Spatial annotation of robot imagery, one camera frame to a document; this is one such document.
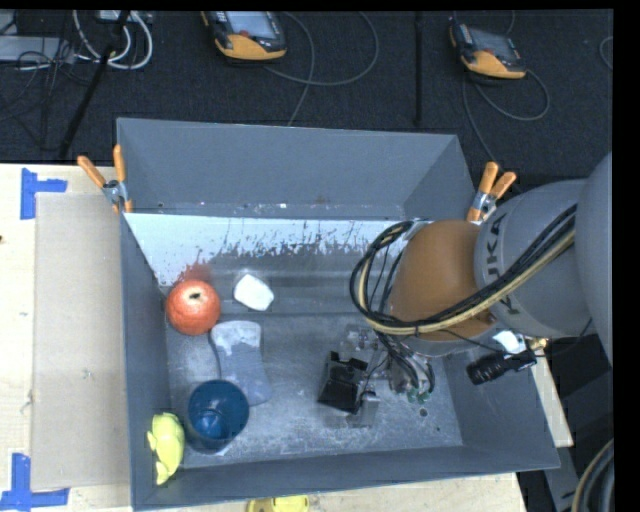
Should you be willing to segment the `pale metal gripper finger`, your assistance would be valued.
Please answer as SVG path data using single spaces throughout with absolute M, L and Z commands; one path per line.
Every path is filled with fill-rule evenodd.
M 349 427 L 372 427 L 379 409 L 380 398 L 374 391 L 365 391 L 355 413 L 350 413 L 347 418 Z
M 346 326 L 342 341 L 343 352 L 373 352 L 377 351 L 379 346 L 379 339 L 371 328 L 356 324 Z

